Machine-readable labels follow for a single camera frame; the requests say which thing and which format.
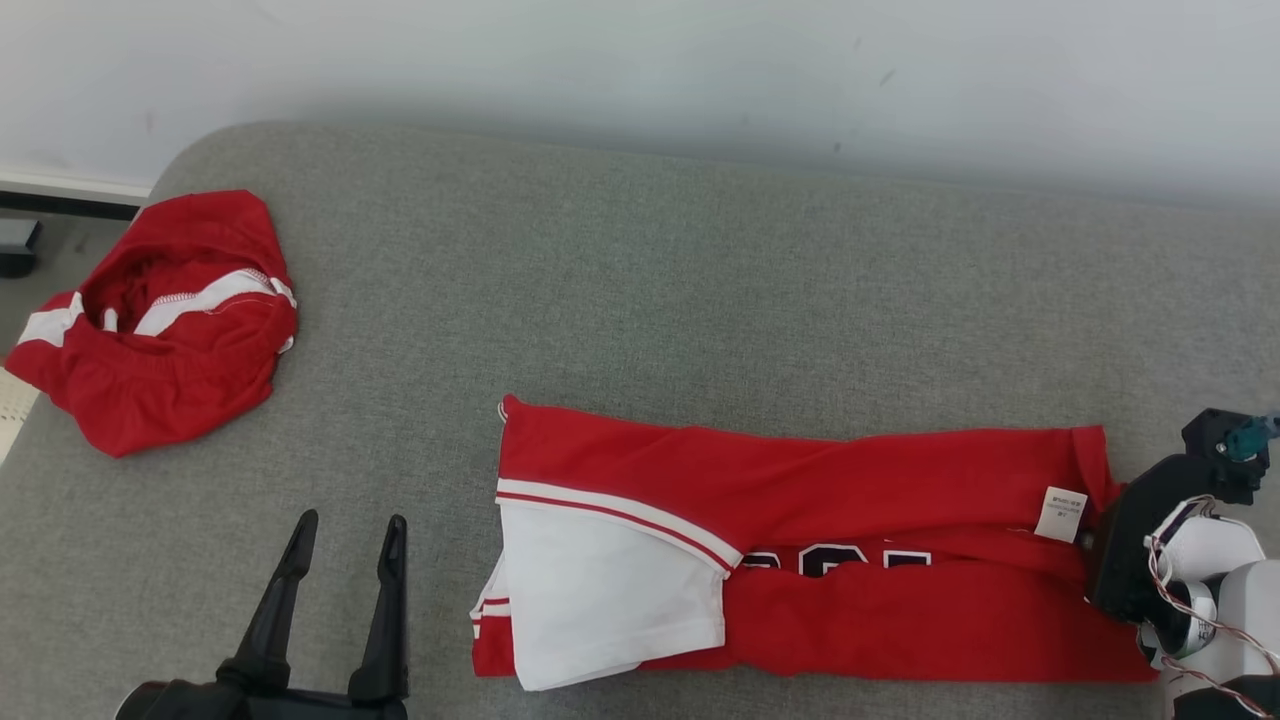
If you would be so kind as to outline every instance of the cable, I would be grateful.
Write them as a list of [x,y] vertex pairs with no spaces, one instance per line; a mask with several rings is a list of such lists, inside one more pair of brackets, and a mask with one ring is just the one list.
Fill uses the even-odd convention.
[[[1188,502],[1197,502],[1197,501],[1201,501],[1201,500],[1208,502],[1208,505],[1204,507],[1203,512],[1206,512],[1206,514],[1211,512],[1213,510],[1215,503],[1216,503],[1216,498],[1213,496],[1211,496],[1211,495],[1202,495],[1202,496],[1198,496],[1198,497],[1193,497],[1193,498],[1189,498]],[[1160,597],[1164,598],[1165,602],[1167,602],[1169,605],[1172,605],[1174,609],[1178,610],[1179,612],[1181,612],[1184,615],[1189,615],[1192,618],[1196,618],[1197,620],[1201,620],[1202,623],[1206,623],[1206,624],[1208,624],[1208,625],[1211,625],[1211,626],[1213,626],[1213,628],[1216,628],[1216,629],[1219,629],[1219,630],[1221,630],[1221,632],[1224,632],[1224,633],[1226,633],[1229,635],[1233,635],[1233,637],[1238,638],[1239,641],[1244,642],[1245,644],[1252,646],[1258,652],[1261,652],[1263,657],[1267,659],[1267,665],[1271,666],[1271,674],[1272,675],[1280,675],[1280,656],[1277,656],[1275,652],[1271,652],[1270,650],[1267,650],[1266,647],[1263,647],[1262,643],[1257,641],[1257,638],[1254,638],[1249,633],[1247,633],[1247,632],[1244,632],[1244,630],[1242,630],[1239,628],[1235,628],[1233,625],[1228,625],[1225,623],[1219,623],[1217,620],[1210,620],[1208,618],[1204,618],[1203,615],[1201,615],[1199,612],[1197,612],[1194,609],[1192,609],[1189,605],[1187,605],[1183,601],[1178,600],[1176,597],[1172,596],[1172,593],[1169,592],[1169,588],[1165,587],[1165,580],[1162,580],[1160,578],[1160,552],[1164,550],[1164,547],[1165,547],[1164,543],[1160,542],[1160,538],[1157,536],[1151,536],[1151,550],[1147,553],[1147,571],[1151,573],[1151,582],[1156,585],[1156,592],[1160,593]],[[1238,702],[1240,705],[1240,707],[1243,707],[1244,710],[1249,711],[1252,715],[1254,715],[1257,717],[1275,717],[1265,707],[1262,707],[1261,705],[1258,705],[1257,702],[1254,702],[1248,696],[1245,696],[1245,694],[1243,694],[1243,693],[1240,693],[1238,691],[1234,691],[1234,689],[1231,689],[1231,688],[1229,688],[1229,687],[1219,683],[1217,680],[1215,680],[1213,678],[1210,678],[1207,674],[1204,674],[1204,673],[1202,673],[1199,670],[1193,670],[1193,669],[1183,665],[1181,662],[1179,662],[1178,660],[1170,657],[1169,655],[1165,655],[1162,657],[1161,662],[1165,666],[1167,666],[1167,667],[1171,667],[1171,669],[1174,669],[1174,670],[1176,670],[1179,673],[1183,673],[1185,675],[1190,675],[1193,678],[1203,680],[1203,682],[1208,683],[1210,685],[1217,688],[1220,692],[1231,696],[1235,700],[1235,702]]]
[[1174,670],[1176,670],[1176,671],[1179,671],[1179,673],[1181,673],[1184,675],[1190,675],[1192,678],[1197,678],[1199,680],[1203,680],[1203,682],[1213,685],[1215,688],[1217,688],[1220,692],[1231,696],[1231,698],[1235,700],[1235,702],[1240,703],[1240,707],[1243,707],[1244,710],[1247,710],[1254,717],[1265,717],[1265,719],[1275,720],[1275,715],[1271,715],[1270,712],[1267,712],[1267,708],[1265,708],[1261,705],[1258,705],[1257,702],[1254,702],[1253,698],[1251,698],[1249,696],[1247,696],[1244,693],[1240,693],[1238,691],[1233,691],[1231,688],[1229,688],[1229,687],[1219,683],[1213,678],[1210,678],[1204,673],[1201,673],[1199,670],[1192,670],[1190,667],[1183,665],[1181,662],[1174,660],[1172,657],[1169,657],[1167,655],[1161,656],[1161,662],[1164,662],[1166,667],[1171,667],[1171,669],[1174,669]]

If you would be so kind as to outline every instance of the white wall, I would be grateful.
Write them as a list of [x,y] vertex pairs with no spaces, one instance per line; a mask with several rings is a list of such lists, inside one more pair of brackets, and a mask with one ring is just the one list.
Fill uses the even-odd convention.
[[1280,200],[1276,0],[4,0],[0,184],[140,193],[266,118]]

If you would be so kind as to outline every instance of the printed number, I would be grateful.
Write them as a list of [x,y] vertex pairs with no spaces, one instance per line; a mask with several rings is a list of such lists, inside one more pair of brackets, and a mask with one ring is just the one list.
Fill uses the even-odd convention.
[[748,552],[742,556],[744,568],[782,568],[776,552]]
[[908,550],[886,550],[884,566],[897,568],[899,565],[932,565],[933,555],[928,552],[914,552]]
[[812,544],[800,553],[800,573],[820,578],[841,562],[867,562],[867,556],[854,544]]

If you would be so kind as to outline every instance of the red stripe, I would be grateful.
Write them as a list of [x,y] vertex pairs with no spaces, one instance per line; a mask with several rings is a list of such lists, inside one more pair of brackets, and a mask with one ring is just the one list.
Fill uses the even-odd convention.
[[594,512],[604,512],[605,515],[613,515],[614,518],[622,518],[623,520],[627,520],[628,523],[635,523],[637,525],[644,525],[646,528],[652,528],[652,529],[658,530],[658,532],[660,532],[663,534],[668,534],[668,536],[678,539],[680,542],[689,543],[689,544],[696,547],[698,550],[700,550],[707,557],[710,557],[712,560],[714,560],[716,564],[719,565],[721,568],[723,568],[726,570],[732,570],[733,569],[732,565],[730,565],[728,562],[726,562],[719,555],[716,555],[714,552],[712,552],[710,550],[708,550],[707,546],[704,546],[703,543],[700,543],[700,542],[698,542],[698,541],[695,541],[695,539],[692,539],[690,537],[685,537],[684,534],[677,533],[676,530],[672,530],[671,528],[664,528],[664,527],[662,527],[662,525],[659,525],[657,523],[650,523],[649,520],[645,520],[643,518],[636,518],[635,515],[628,515],[628,514],[622,512],[620,510],[613,510],[612,507],[600,507],[598,505],[586,505],[585,502],[572,502],[572,501],[568,501],[568,500],[550,500],[550,498],[547,498],[547,497],[538,497],[538,496],[534,496],[534,495],[520,495],[520,493],[500,492],[500,491],[498,492],[498,497],[506,497],[506,498],[511,498],[511,500],[527,500],[530,502],[541,502],[544,505],[559,505],[559,506],[563,506],[563,507],[576,507],[579,510],[591,510]]

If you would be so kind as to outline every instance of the gray fabric surface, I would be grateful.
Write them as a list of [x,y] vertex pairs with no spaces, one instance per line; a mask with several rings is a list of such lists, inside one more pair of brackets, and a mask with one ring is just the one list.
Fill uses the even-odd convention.
[[[475,679],[495,405],[823,438],[1103,423],[1120,478],[1206,406],[1280,405],[1271,220],[291,124],[198,142],[155,197],[233,187],[271,209],[297,345],[270,401],[182,447],[114,461],[36,407],[0,470],[4,717],[211,678],[312,506],[294,684],[346,685],[398,511],[415,717],[1148,717],[1151,687]],[[1238,512],[1272,552],[1277,511]]]

